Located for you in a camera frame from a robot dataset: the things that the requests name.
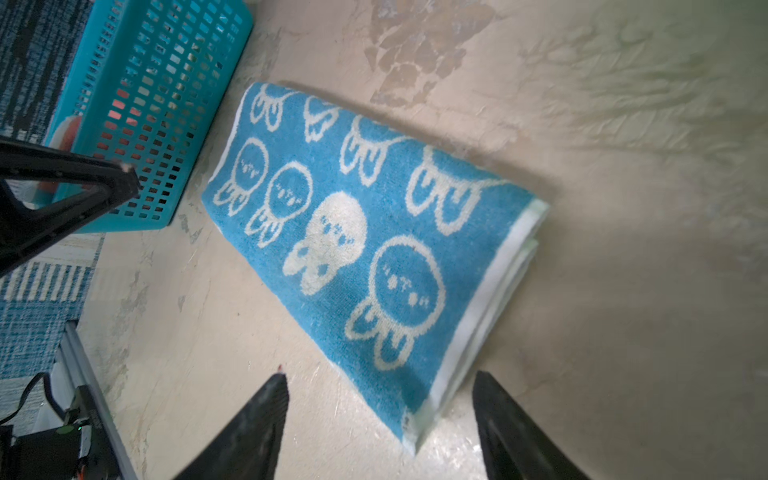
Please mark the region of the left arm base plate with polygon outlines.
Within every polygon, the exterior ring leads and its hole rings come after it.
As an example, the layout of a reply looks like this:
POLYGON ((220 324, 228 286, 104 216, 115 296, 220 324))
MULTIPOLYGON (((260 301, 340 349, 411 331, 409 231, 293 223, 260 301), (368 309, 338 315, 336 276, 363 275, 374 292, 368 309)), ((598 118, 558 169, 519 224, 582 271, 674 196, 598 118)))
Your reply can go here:
POLYGON ((63 425, 16 437, 1 426, 2 479, 112 479, 91 425, 63 425))

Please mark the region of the light blue patterned towel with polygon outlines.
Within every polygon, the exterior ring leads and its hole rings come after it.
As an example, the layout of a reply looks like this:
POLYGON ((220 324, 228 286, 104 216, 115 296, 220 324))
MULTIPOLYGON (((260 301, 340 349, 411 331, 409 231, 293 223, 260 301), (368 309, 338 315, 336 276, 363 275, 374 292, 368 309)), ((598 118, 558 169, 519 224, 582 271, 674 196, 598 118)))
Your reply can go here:
POLYGON ((549 210, 386 124, 269 83, 244 93, 203 203, 410 452, 520 283, 549 210))

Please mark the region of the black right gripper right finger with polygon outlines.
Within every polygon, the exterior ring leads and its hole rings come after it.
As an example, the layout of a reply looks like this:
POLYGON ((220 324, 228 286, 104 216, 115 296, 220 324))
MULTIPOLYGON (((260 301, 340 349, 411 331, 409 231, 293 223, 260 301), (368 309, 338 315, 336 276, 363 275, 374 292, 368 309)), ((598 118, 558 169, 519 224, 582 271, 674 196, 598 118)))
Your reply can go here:
POLYGON ((588 478, 490 373, 476 374, 472 401, 488 478, 588 478))

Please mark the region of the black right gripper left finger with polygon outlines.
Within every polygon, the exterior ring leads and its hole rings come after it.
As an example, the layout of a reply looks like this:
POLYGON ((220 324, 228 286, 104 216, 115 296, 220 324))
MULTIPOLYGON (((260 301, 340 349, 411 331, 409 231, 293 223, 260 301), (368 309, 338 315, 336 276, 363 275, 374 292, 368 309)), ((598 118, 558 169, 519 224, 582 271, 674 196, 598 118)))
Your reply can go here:
POLYGON ((179 479, 272 479, 289 406, 286 375, 273 374, 179 479))

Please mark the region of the teal plastic basket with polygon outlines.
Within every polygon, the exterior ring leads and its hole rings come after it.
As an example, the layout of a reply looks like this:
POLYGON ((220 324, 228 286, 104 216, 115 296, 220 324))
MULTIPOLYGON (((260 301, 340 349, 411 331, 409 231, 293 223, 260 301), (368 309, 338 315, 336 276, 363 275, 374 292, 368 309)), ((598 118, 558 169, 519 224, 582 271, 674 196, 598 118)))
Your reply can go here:
POLYGON ((44 143, 79 116, 72 152, 133 165, 140 187, 82 232, 171 222, 252 28, 237 0, 93 3, 44 143))

